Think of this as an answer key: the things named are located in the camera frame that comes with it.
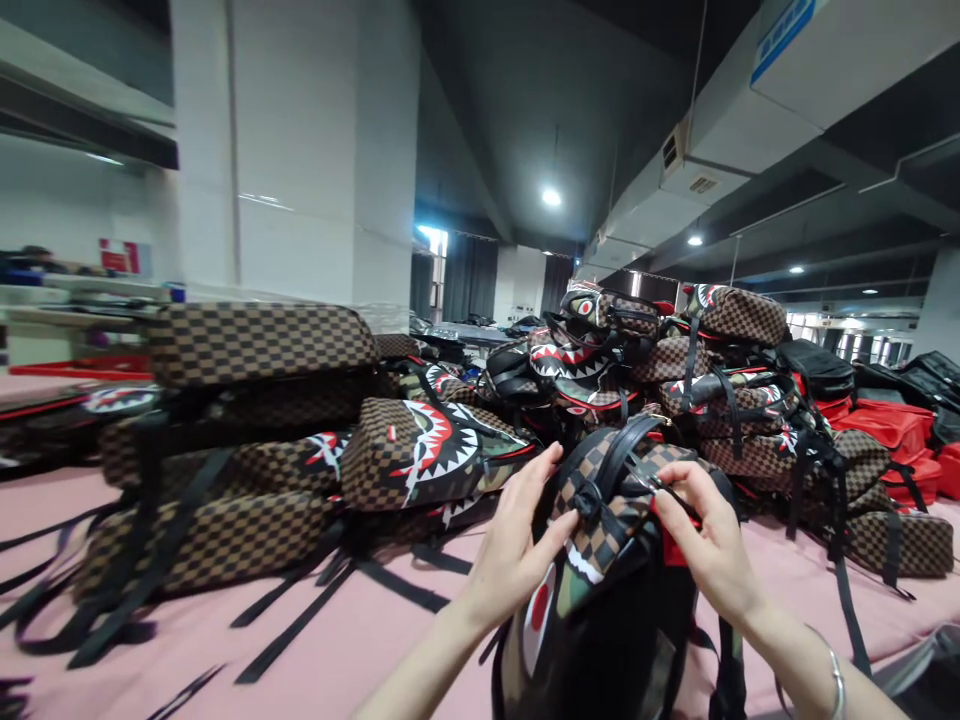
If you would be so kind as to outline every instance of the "bracelet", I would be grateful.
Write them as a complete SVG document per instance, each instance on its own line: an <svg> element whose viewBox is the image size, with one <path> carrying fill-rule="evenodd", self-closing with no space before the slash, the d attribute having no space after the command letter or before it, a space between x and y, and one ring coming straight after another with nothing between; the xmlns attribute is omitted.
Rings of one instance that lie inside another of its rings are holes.
<svg viewBox="0 0 960 720"><path fill-rule="evenodd" d="M847 704L847 691L846 691L846 686L843 682L843 674L840 672L840 662L837 660L837 654L833 652L833 648L830 647L829 643L827 643L823 635L821 635L819 632L814 630L809 625L807 625L807 627L813 630L813 632L817 633L817 637L823 640L823 644L827 646L827 652L830 653L830 663L831 665L833 665L833 672L831 674L833 675L833 679L837 683L837 702L833 706L833 713L831 713L830 715L830 720L843 720L843 718L846 717L844 713L844 709L846 708L846 704ZM780 684L780 678L774 675L773 679L776 683L777 698L779 698L780 700L780 707L783 708L783 711L787 714L787 717L791 718L792 720L793 715L787 709L787 703L783 699L783 686Z"/></svg>

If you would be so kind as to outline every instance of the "pink tablecloth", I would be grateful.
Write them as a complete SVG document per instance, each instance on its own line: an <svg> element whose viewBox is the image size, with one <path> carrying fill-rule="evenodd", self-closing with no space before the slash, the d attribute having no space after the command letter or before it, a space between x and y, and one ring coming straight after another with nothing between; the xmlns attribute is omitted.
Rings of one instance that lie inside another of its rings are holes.
<svg viewBox="0 0 960 720"><path fill-rule="evenodd" d="M4 378L0 396L24 385L52 387L38 378ZM0 540L44 527L116 496L99 473L64 469L0 487ZM933 512L960 527L960 506L941 503ZM801 536L787 542L779 526L760 522L744 526L744 538L757 572L770 593L803 621L817 628L838 652L849 656L836 582L824 550ZM453 554L471 559L482 531L453 541ZM954 552L958 541L954 539ZM0 579L8 578L48 556L53 538L45 538L0 555ZM410 556L395 559L391 569L419 585L453 596L465 578L424 569ZM960 578L905 580L916 595L908 603L883 586L877 576L850 563L851 584L860 625L874 662L916 644L941 623L960 622ZM34 676L30 688L32 717L77 720L145 718L213 665L228 667L178 713L178 720L207 717L325 718L349 715L424 634L432 616L391 594L362 575L352 576L330 603L297 637L255 685L233 680L260 651L317 596L304 581L284 595L249 628L231 630L230 622L276 585L261 580L203 593L157 607L151 618L158 636L145 645L113 650L92 668L67 672L69 656L29 657L13 643L12 630L0 634L0 677ZM0 599L0 609L12 598ZM50 635L67 618L66 598L55 603L32 628ZM716 614L706 602L697 621L716 640ZM751 648L745 651L748 710L758 714L777 707L773 676ZM706 716L706 702L716 675L715 658L701 650L688 656L677 717ZM476 659L454 683L435 716L449 720L490 717L490 665Z"/></svg>

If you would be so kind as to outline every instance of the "white wall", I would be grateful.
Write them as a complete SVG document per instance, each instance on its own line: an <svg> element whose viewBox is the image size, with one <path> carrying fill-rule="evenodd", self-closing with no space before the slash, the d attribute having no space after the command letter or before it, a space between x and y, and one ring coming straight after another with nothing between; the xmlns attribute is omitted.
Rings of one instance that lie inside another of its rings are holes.
<svg viewBox="0 0 960 720"><path fill-rule="evenodd" d="M511 318L539 315L547 256L535 248L501 243L497 250L497 286L493 297L494 320L509 325Z"/></svg>
<svg viewBox="0 0 960 720"><path fill-rule="evenodd" d="M42 245L58 259L98 265L100 238L145 243L154 279L174 279L175 183L172 171L0 135L0 249Z"/></svg>
<svg viewBox="0 0 960 720"><path fill-rule="evenodd" d="M945 248L937 253L927 296L913 337L910 357L939 350L960 363L960 250Z"/></svg>

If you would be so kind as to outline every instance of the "pile of backpacks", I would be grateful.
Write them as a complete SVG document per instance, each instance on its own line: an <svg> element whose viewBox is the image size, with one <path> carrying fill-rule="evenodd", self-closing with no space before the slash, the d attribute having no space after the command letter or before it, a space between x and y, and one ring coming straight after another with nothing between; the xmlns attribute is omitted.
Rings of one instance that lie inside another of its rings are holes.
<svg viewBox="0 0 960 720"><path fill-rule="evenodd" d="M571 507L581 524L489 648L497 717L580 716L598 694L615 715L666 716L690 642L720 658L711 717L743 717L739 639L721 622L717 649L693 628L696 586L656 516L657 472L675 460L700 463L742 519L774 513L791 537L822 539L869 670L844 558L895 589L900 577L942 577L952 527L891 496L891 446L828 419L820 376L782 343L783 308L736 288L689 290L673 314L575 283L559 313L469 382L347 308L170 305L146 333L154 384L99 391L124 412L96 425L97 448L88 434L82 447L57 436L72 448L62 462L98 462L120 498L0 547L58 536L51 558L3 581L6 592L41 578L0 629L14 625L23 652L87 667L153 637L146 605L277 577L233 621L242 628L309 576L316 599L236 679L256 682L354 572L440 610L446 598L391 573L379 552L403 545L469 573L445 542L490 518L506 480L559 440L563 466L533 533ZM65 549L87 520L87 551L71 565ZM63 593L75 601L69 622L49 638L28 632Z"/></svg>

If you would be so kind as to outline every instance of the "window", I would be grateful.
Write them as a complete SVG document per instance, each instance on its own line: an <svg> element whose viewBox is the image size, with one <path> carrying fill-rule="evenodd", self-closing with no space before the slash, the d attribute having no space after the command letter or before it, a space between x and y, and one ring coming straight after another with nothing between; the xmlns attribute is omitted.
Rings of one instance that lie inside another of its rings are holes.
<svg viewBox="0 0 960 720"><path fill-rule="evenodd" d="M430 240L430 252L433 253L433 283L430 288L430 308L433 322L443 319L443 278L447 271L447 240L450 234L446 230L417 225L417 230Z"/></svg>

